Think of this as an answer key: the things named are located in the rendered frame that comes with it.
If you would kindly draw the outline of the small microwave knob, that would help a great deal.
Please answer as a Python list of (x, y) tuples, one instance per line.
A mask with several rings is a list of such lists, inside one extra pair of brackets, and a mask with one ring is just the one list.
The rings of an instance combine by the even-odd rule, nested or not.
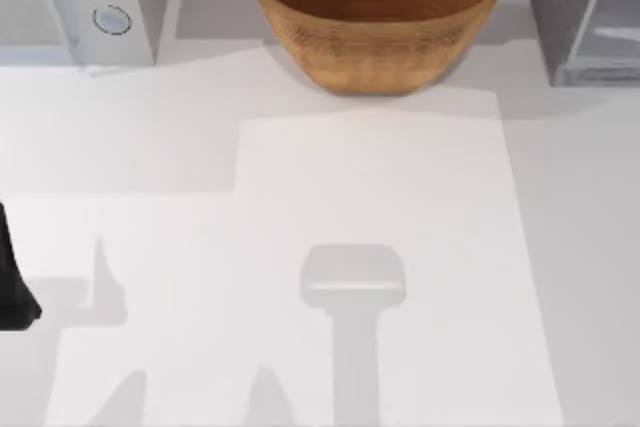
[(130, 15), (114, 5), (94, 9), (92, 20), (98, 30), (111, 36), (124, 35), (133, 25)]

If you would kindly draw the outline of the brown woven basket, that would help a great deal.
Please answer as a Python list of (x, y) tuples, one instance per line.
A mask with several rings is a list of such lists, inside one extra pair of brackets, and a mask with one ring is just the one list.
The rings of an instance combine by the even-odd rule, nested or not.
[(404, 94), (445, 73), (498, 0), (257, 0), (276, 39), (318, 86)]

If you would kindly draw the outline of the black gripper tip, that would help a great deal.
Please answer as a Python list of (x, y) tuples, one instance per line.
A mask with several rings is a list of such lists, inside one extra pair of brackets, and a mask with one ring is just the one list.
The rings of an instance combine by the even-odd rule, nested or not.
[(42, 308), (20, 273), (0, 202), (0, 331), (26, 331), (41, 315)]

